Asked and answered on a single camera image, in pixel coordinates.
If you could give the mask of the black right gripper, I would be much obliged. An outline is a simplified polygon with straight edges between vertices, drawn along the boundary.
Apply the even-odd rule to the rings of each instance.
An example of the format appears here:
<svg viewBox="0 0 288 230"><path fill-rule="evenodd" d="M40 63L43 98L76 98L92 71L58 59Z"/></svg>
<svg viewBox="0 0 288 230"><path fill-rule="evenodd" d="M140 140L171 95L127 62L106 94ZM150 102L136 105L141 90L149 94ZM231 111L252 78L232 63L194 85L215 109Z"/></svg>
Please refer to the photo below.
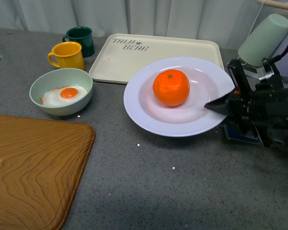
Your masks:
<svg viewBox="0 0 288 230"><path fill-rule="evenodd" d="M288 88L285 88L276 65L264 60L264 69L272 75L252 90L239 60L228 64L235 89L210 101L204 108L228 116L228 125L242 135L251 131L260 143L272 145L273 129L288 130Z"/></svg>

